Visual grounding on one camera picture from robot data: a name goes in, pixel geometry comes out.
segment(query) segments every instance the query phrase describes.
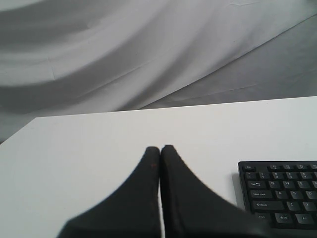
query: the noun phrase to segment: white table surface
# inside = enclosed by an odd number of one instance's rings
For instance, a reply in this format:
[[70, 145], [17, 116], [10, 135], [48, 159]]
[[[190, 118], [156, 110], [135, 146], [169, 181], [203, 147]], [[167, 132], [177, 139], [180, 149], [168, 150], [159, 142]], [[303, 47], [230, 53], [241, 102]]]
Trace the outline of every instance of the white table surface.
[[239, 161], [317, 160], [317, 97], [37, 118], [0, 145], [0, 237], [53, 238], [173, 144], [241, 205]]

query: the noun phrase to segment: black keyboard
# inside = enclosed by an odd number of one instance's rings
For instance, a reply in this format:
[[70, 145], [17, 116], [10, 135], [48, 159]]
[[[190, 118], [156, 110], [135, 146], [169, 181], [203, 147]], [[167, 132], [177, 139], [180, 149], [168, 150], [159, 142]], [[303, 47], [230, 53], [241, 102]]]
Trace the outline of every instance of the black keyboard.
[[238, 169], [247, 211], [272, 228], [317, 237], [317, 161], [239, 162]]

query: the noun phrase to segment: white desk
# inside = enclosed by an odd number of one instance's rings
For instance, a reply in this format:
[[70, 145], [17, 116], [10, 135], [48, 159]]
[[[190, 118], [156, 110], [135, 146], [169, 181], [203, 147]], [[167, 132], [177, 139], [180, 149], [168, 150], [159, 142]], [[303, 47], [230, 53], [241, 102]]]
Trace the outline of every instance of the white desk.
[[0, 146], [0, 237], [55, 237], [120, 186], [149, 145], [173, 144], [240, 204], [237, 163], [317, 160], [316, 123], [317, 97], [37, 118]]

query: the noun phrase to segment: keyboard key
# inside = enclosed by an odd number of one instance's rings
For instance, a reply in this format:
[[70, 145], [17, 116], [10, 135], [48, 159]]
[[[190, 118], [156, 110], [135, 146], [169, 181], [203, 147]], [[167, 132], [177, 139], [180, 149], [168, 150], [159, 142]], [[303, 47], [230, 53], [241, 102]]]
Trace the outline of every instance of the keyboard key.
[[288, 199], [286, 191], [275, 191], [277, 199]]
[[295, 172], [287, 172], [286, 176], [288, 179], [298, 179], [297, 173], [295, 173]]
[[308, 212], [314, 212], [317, 210], [316, 206], [313, 202], [303, 202], [303, 206], [304, 206], [305, 210]]
[[279, 171], [280, 169], [281, 169], [281, 167], [278, 165], [271, 165], [268, 168], [268, 170], [270, 170], [270, 171]]
[[309, 183], [307, 181], [297, 181], [298, 187], [301, 189], [310, 189]]
[[243, 167], [244, 172], [254, 172], [255, 170], [256, 170], [256, 167], [254, 167], [254, 166], [246, 165]]
[[304, 199], [300, 191], [291, 191], [291, 196], [293, 199], [296, 199], [296, 200]]
[[271, 218], [270, 213], [258, 213], [258, 212], [256, 212], [254, 215], [255, 215], [255, 217], [257, 217], [258, 219], [265, 220], [265, 221], [267, 221], [268, 223], [271, 223], [271, 222], [272, 222], [272, 218]]
[[313, 179], [312, 174], [308, 172], [300, 172], [302, 179]]
[[287, 213], [275, 213], [276, 222], [278, 224], [292, 224], [293, 219], [290, 214]]
[[286, 202], [288, 210], [290, 211], [300, 211], [300, 207], [297, 202]]
[[248, 181], [249, 188], [266, 189], [264, 181]]
[[316, 191], [306, 191], [306, 195], [308, 199], [317, 200], [317, 192]]
[[278, 181], [269, 181], [268, 184], [270, 188], [274, 188], [274, 189], [281, 188]]
[[261, 198], [261, 199], [272, 199], [272, 192], [269, 190], [251, 190], [250, 191], [252, 198]]
[[294, 169], [294, 167], [292, 165], [283, 165], [283, 168], [285, 170], [293, 170]]
[[295, 189], [293, 181], [283, 181], [283, 185], [285, 189]]
[[252, 201], [252, 207], [254, 210], [267, 210], [267, 211], [283, 211], [284, 205], [280, 201]]
[[317, 164], [309, 165], [311, 170], [317, 170]]
[[281, 172], [274, 172], [273, 173], [273, 178], [274, 179], [284, 179], [284, 174]]
[[297, 168], [298, 170], [301, 170], [301, 171], [308, 169], [306, 165], [296, 165], [296, 168]]
[[260, 179], [270, 179], [269, 173], [259, 172]]
[[256, 173], [246, 173], [246, 179], [256, 180], [257, 174]]
[[310, 214], [295, 214], [296, 220], [301, 225], [313, 225], [314, 221]]

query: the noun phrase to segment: black object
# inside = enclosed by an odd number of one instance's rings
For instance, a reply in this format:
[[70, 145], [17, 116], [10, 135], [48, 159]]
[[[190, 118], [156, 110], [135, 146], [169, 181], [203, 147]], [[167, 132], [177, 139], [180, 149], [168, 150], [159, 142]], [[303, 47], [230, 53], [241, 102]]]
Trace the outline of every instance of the black object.
[[159, 238], [159, 149], [148, 147], [130, 177], [106, 200], [71, 219], [59, 238]]
[[170, 145], [161, 152], [160, 190], [166, 238], [273, 237], [266, 222], [206, 187]]
[[317, 238], [316, 161], [239, 162], [238, 169], [247, 211], [285, 237]]

